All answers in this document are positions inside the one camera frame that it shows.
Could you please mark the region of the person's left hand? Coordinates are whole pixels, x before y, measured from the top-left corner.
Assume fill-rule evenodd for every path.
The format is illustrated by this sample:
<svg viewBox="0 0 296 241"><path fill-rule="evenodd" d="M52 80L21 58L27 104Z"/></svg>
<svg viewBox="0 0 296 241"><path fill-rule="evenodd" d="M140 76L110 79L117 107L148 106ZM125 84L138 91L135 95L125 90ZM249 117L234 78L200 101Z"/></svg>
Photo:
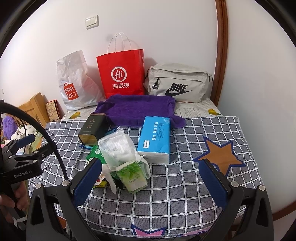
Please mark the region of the person's left hand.
<svg viewBox="0 0 296 241"><path fill-rule="evenodd" d="M14 191L17 203L16 206L19 210L26 211L29 207L29 199L28 199L28 189L25 181L22 181L18 187ZM14 208L15 202L5 194L1 194L1 213L4 215L6 221L8 223L13 223L13 218L11 214L8 212L8 208Z"/></svg>

